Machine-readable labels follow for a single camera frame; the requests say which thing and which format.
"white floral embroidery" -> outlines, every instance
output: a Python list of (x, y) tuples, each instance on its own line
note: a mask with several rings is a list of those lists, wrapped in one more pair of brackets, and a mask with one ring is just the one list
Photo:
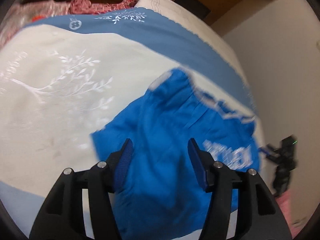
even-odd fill
[(0, 95), (2, 95), (4, 92), (6, 92), (5, 88), (0, 88)]
[[(85, 50), (82, 51), (80, 55), (69, 57), (59, 55), (59, 53), (55, 51), (54, 55), (57, 55), (62, 63), (60, 75), (52, 78), (50, 83), (44, 87), (32, 87), (15, 78), (11, 78), (11, 81), (30, 91), (39, 100), (39, 103), (45, 103), (46, 96), (59, 98), (76, 97), (81, 99), (85, 93), (90, 91), (101, 93), (105, 89), (110, 88), (109, 84), (112, 82), (112, 77), (106, 82), (104, 80), (99, 82), (92, 80), (96, 70), (91, 67), (99, 63), (100, 60), (92, 60), (91, 57), (85, 58), (85, 56), (83, 56), (84, 52)], [(106, 102), (101, 101), (98, 107), (103, 109), (105, 104), (111, 100), (107, 100)]]
[(101, 19), (101, 20), (111, 20), (114, 22), (114, 24), (116, 24), (117, 22), (119, 22), (120, 20), (124, 19), (124, 20), (130, 20), (130, 21), (138, 21), (138, 22), (144, 22), (144, 20), (147, 16), (145, 15), (145, 13), (139, 13), (136, 12), (135, 10), (133, 11), (127, 11), (124, 10), (122, 12), (115, 12), (112, 13), (114, 15), (114, 19), (112, 18), (112, 15), (108, 15), (108, 16), (103, 16), (103, 17), (98, 17), (95, 19)]
[(3, 82), (7, 82), (8, 80), (10, 80), (11, 76), (20, 68), (20, 61), (28, 56), (28, 54), (24, 51), (20, 53), (15, 52), (15, 55), (16, 56), (14, 60), (7, 62), (5, 71), (0, 72), (0, 80)]

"black device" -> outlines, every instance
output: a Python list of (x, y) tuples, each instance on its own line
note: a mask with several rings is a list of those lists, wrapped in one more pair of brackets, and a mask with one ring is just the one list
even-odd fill
[(268, 160), (278, 165), (276, 176), (272, 183), (273, 188), (276, 190), (275, 197), (288, 190), (291, 171), (297, 166), (297, 161), (294, 159), (296, 143), (297, 139), (291, 135), (281, 141), (280, 148), (275, 148), (271, 144), (260, 148), (267, 155)]
[[(285, 139), (282, 149), (286, 149), (286, 153), (292, 152), (292, 145), (292, 140)], [(95, 239), (121, 240), (108, 193), (114, 192), (115, 185), (119, 184), (118, 170), (127, 165), (121, 164), (122, 157), (132, 147), (132, 141), (127, 139), (119, 151), (111, 153), (105, 162), (99, 162), (89, 170), (74, 172), (66, 168), (44, 200), (29, 239), (91, 239), (85, 234), (82, 209), (82, 189), (87, 188)], [(226, 239), (233, 189), (238, 189), (239, 197), (236, 233), (231, 240), (292, 239), (279, 206), (256, 170), (230, 170), (215, 161), (209, 152), (201, 151), (193, 138), (188, 142), (188, 154), (199, 186), (212, 194), (200, 240)], [(121, 174), (120, 180), (125, 176), (125, 173)], [(295, 240), (319, 239), (319, 221), (318, 207)], [(27, 240), (1, 202), (0, 232), (0, 239)]]

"white leaf pattern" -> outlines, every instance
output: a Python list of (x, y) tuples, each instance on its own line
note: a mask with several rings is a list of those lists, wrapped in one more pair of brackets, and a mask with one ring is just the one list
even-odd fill
[(112, 13), (114, 15), (114, 19), (112, 18), (112, 15), (103, 16), (103, 17), (97, 17), (95, 19), (99, 20), (111, 20), (114, 22), (113, 24), (116, 24), (120, 20), (130, 20), (130, 21), (138, 21), (138, 22), (144, 22), (142, 19), (146, 18), (145, 13), (139, 13), (136, 10), (124, 10), (122, 12), (115, 12)]
[[(108, 95), (113, 77), (107, 76), (103, 79), (98, 75), (95, 76), (100, 60), (87, 57), (85, 53), (86, 50), (83, 50), (81, 54), (77, 52), (76, 56), (60, 55), (58, 52), (51, 53), (49, 56), (55, 57), (60, 62), (57, 65), (58, 74), (43, 87), (33, 87), (15, 78), (10, 80), (27, 89), (40, 104), (48, 103), (49, 106), (53, 98), (58, 98), (66, 107), (67, 127), (72, 128), (83, 124), (92, 130), (100, 129), (101, 125), (110, 121), (106, 115), (109, 115), (108, 109), (114, 100), (113, 96)], [(96, 93), (98, 98), (92, 105), (86, 105), (88, 98), (94, 98), (92, 93)]]

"bedsheet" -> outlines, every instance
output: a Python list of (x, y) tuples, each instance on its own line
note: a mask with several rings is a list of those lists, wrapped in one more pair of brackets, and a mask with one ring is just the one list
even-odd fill
[[(201, 90), (255, 115), (235, 68), (197, 35), (149, 9), (40, 20), (0, 51), (0, 198), (27, 236), (63, 169), (97, 163), (89, 134), (180, 65), (191, 69)], [(87, 206), (84, 218), (92, 237)]]
[(247, 79), (233, 49), (215, 33), (204, 21), (171, 0), (138, 0), (134, 7), (151, 9), (162, 16), (180, 24), (197, 35), (203, 42), (215, 50), (241, 76), (246, 84)]

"black gripper frame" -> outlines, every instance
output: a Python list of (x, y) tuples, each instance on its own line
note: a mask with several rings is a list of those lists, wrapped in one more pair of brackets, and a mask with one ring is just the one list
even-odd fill
[[(85, 235), (82, 210), (82, 189), (87, 188), (95, 239), (121, 240), (108, 193), (114, 192), (113, 172), (126, 144), (128, 139), (119, 152), (110, 155), (103, 168), (96, 164), (87, 171), (62, 173), (36, 217), (30, 239), (91, 239)], [(189, 140), (188, 153), (199, 185), (212, 193), (200, 240), (226, 239), (232, 189), (239, 191), (236, 234), (232, 240), (292, 239), (279, 206), (255, 170), (230, 170), (215, 162), (210, 153), (201, 151), (194, 139)]]
[(233, 171), (201, 151), (192, 138), (188, 153), (199, 185), (212, 192), (199, 240), (225, 240), (232, 189), (238, 189), (236, 233), (232, 240), (292, 240), (288, 224), (268, 187), (254, 169)]

